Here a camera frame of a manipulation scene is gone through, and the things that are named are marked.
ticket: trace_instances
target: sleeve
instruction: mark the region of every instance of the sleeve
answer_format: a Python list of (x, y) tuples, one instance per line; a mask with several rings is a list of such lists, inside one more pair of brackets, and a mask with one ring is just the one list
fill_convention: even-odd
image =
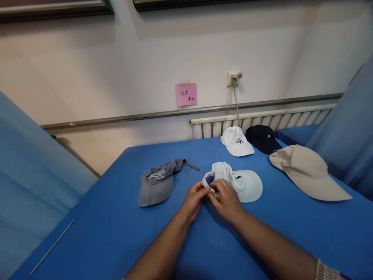
[(351, 280), (351, 278), (340, 273), (336, 269), (326, 266), (320, 259), (318, 259), (315, 280)]

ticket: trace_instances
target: wall outlet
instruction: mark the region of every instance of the wall outlet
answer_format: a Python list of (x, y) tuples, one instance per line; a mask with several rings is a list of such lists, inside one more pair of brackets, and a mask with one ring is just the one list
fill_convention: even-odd
[(242, 78), (242, 72), (232, 70), (227, 73), (227, 88), (238, 87), (238, 81)]

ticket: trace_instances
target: embroidered logo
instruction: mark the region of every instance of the embroidered logo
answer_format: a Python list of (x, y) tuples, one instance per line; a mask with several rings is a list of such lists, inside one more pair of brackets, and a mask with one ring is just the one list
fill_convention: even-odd
[(151, 174), (149, 177), (148, 177), (148, 180), (149, 179), (151, 179), (151, 178), (155, 178), (155, 177), (158, 177), (158, 178), (155, 178), (155, 180), (158, 180), (158, 179), (162, 179), (162, 178), (160, 178), (164, 173), (166, 173), (166, 170), (162, 170), (162, 171), (159, 171), (159, 172), (157, 172), (157, 173), (153, 173), (153, 174)]

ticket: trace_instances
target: metal pipe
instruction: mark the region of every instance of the metal pipe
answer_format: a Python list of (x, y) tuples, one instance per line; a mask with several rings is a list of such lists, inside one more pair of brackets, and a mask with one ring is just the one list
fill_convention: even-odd
[(44, 255), (44, 257), (40, 260), (40, 262), (36, 265), (36, 267), (30, 272), (29, 276), (35, 272), (35, 270), (39, 267), (39, 265), (44, 261), (44, 259), (48, 256), (48, 254), (52, 251), (54, 246), (60, 241), (60, 239), (63, 237), (63, 235), (67, 232), (67, 230), (71, 227), (71, 225), (75, 222), (75, 219), (72, 220), (72, 222), (67, 226), (67, 228), (63, 231), (63, 233), (59, 236), (59, 238), (56, 240), (56, 242), (53, 244), (53, 246), (48, 250), (48, 252)]
[[(295, 97), (295, 98), (286, 98), (286, 99), (278, 99), (278, 100), (241, 103), (241, 104), (238, 104), (238, 109), (339, 99), (341, 98), (342, 95), (343, 93), (334, 93), (334, 94), (326, 94), (326, 95), (315, 95), (315, 96), (307, 96), (307, 97)], [(111, 123), (118, 123), (118, 122), (123, 123), (123, 122), (128, 122), (128, 121), (138, 121), (138, 120), (144, 120), (144, 119), (157, 119), (157, 118), (162, 118), (162, 117), (175, 117), (175, 116), (184, 116), (184, 115), (192, 115), (192, 114), (200, 114), (200, 113), (227, 111), (227, 110), (234, 110), (236, 108), (235, 106), (236, 106), (235, 104), (229, 104), (229, 105), (223, 105), (223, 106), (211, 106), (211, 107), (183, 109), (183, 110), (148, 113), (148, 114), (127, 115), (127, 116), (120, 116), (120, 117), (108, 117), (108, 118), (92, 119), (92, 120), (84, 120), (84, 121), (62, 122), (62, 123), (57, 123), (57, 124), (44, 124), (44, 125), (41, 125), (41, 127), (47, 131), (48, 130), (59, 130), (59, 129), (77, 128), (77, 127), (83, 127), (83, 126), (94, 126), (94, 125), (100, 125), (100, 124), (111, 124)]]

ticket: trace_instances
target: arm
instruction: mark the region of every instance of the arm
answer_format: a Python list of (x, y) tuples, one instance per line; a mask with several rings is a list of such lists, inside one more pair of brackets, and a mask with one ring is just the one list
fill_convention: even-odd
[(236, 191), (227, 181), (220, 179), (212, 182), (210, 186), (217, 189), (221, 196), (218, 201), (212, 194), (208, 194), (217, 212), (236, 228), (276, 279), (316, 278), (317, 259), (247, 213)]
[(196, 219), (202, 198), (209, 193), (209, 189), (204, 188), (202, 182), (198, 182), (188, 190), (180, 210), (142, 254), (124, 277), (125, 280), (171, 278), (189, 226)]

